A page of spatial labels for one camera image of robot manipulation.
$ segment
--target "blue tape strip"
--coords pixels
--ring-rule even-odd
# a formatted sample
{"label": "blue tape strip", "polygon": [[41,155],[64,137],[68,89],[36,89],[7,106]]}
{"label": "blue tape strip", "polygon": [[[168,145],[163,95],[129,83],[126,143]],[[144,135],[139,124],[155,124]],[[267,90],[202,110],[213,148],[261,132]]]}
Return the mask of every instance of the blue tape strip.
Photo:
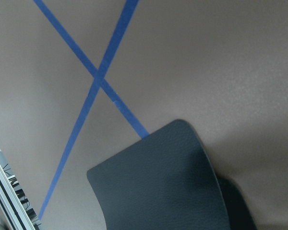
{"label": "blue tape strip", "polygon": [[72,49],[72,51],[75,53],[75,55],[80,59],[80,61],[83,63],[83,65],[86,67],[86,69],[90,72],[90,74],[95,77],[94,82],[90,88],[90,91],[88,93],[88,96],[83,104],[83,107],[81,109],[81,112],[78,116],[78,119],[74,125],[74,128],[72,130],[72,133],[68,139],[68,142],[66,144],[66,147],[64,149],[63,155],[61,157],[61,160],[59,162],[58,168],[55,172],[55,175],[52,179],[52,182],[50,184],[49,190],[47,192],[47,195],[45,197],[45,200],[42,204],[39,218],[42,219],[43,214],[45,212],[45,209],[49,203],[49,200],[53,194],[53,191],[59,181],[60,175],[63,171],[64,165],[70,155],[70,152],[72,150],[72,147],[81,131],[81,128],[85,122],[85,119],[94,103],[94,100],[96,98],[96,95],[98,93],[98,90],[100,86],[102,89],[106,92],[106,94],[109,96],[109,98],[112,100],[112,102],[117,106],[117,108],[120,110],[120,112],[124,115],[124,117],[127,119],[127,121],[130,123],[130,125],[133,127],[133,129],[138,133],[138,135],[141,138],[144,138],[149,135],[149,133],[146,131],[146,129],[142,126],[142,124],[139,122],[139,120],[134,116],[134,114],[129,110],[127,105],[122,101],[122,99],[117,95],[117,93],[112,89],[112,87],[109,85],[109,83],[104,79],[108,68],[115,56],[115,53],[119,47],[119,44],[122,40],[122,37],[128,27],[128,24],[132,18],[133,12],[136,8],[136,5],[138,3],[138,0],[127,0],[126,4],[123,8],[123,11],[121,13],[120,19],[117,23],[117,26],[114,30],[113,36],[110,40],[110,43],[107,47],[107,50],[105,52],[105,55],[101,61],[99,70],[96,69],[96,67],[92,64],[92,62],[88,59],[88,57],[85,55],[85,53],[80,49],[80,47],[75,43],[75,41],[72,39],[72,37],[68,34],[68,32],[64,29],[64,27],[60,24],[60,22],[56,19],[56,17],[52,14],[52,12],[49,10],[49,8],[43,3],[42,0],[33,0],[37,6],[40,8],[40,10],[44,13],[44,15],[48,18],[48,20],[51,22],[51,24],[54,26],[54,28],[58,31],[58,33],[61,35],[61,37],[64,39],[64,41],[68,44],[68,46]]}

